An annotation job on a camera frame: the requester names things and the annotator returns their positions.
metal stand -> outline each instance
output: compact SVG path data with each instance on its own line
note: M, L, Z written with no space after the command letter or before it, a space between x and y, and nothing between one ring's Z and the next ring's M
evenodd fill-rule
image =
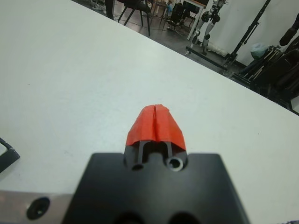
M244 36L242 37L242 39L240 40L240 42L238 43L238 45L236 46L234 51L231 54L228 54L226 56L226 62L224 63L225 67L229 67L232 63L234 63L234 61L238 57L238 54L237 54L238 50L241 48L242 45L245 45L247 43L248 39L251 37L251 35L253 34L253 32L255 31L257 26L259 25L258 20L263 15L263 13L264 13L266 7L268 6L268 4L270 3L270 1L271 0L266 0L265 4L263 5L261 10L255 17L255 19L253 20L252 24L248 27L248 30L246 31L246 33L244 34Z
M263 15L266 7L268 6L268 4L270 3L271 0L266 0L265 4L263 5L263 7L261 8L261 10L259 11L259 13L257 14L257 16L255 17L255 19L253 20L252 24L248 27L247 32L244 34L243 38L240 40L240 42L238 43L238 45L236 46L236 48L234 49L234 51L231 54L228 54L225 57L225 63L224 64L219 64L211 59L209 59L208 57L204 56L202 53L199 53L195 50L193 50L190 47L186 47L186 53L185 55L187 55L188 53L194 53L197 56L205 59L206 61L208 61L209 63L225 70L225 72L230 68L230 66L235 62L238 54L237 51L241 48L242 45L246 44L248 39L251 37L251 35L253 34L253 32L255 31L255 29L257 28L257 26L259 25L258 20L261 18L261 16Z

black chair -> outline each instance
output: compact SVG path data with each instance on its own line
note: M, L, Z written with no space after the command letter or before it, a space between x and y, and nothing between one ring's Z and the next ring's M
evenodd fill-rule
M146 13L147 21L148 21L148 31L150 36L150 12L151 8L153 7L153 0L145 0L145 4L143 3L144 0L118 0L119 2L122 2L125 4L125 9L122 11L120 17L118 18L118 22L120 22L122 15L125 13L127 8L131 8L132 11L130 15L128 16L127 20L125 21L124 25L127 24L129 19L131 18L133 12L135 10L140 11L140 17L141 17L141 25L143 26L143 19L142 19L142 12Z

metal plate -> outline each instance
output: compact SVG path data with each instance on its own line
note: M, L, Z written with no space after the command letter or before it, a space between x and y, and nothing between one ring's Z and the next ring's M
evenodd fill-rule
M50 200L47 212L37 220L27 218L31 203L41 197ZM22 193L0 191L0 224L59 224L61 223L72 195Z

black metal block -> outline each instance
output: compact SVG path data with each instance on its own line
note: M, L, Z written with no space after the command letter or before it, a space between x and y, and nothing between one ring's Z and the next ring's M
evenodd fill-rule
M138 169L122 154L92 155L63 224L248 224L217 154L190 154L180 171L152 153Z

plastic bag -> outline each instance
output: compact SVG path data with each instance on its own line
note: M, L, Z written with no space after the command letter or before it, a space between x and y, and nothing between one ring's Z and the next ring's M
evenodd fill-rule
M263 43L255 43L251 46L250 52L254 59L259 59L264 55L267 48Z

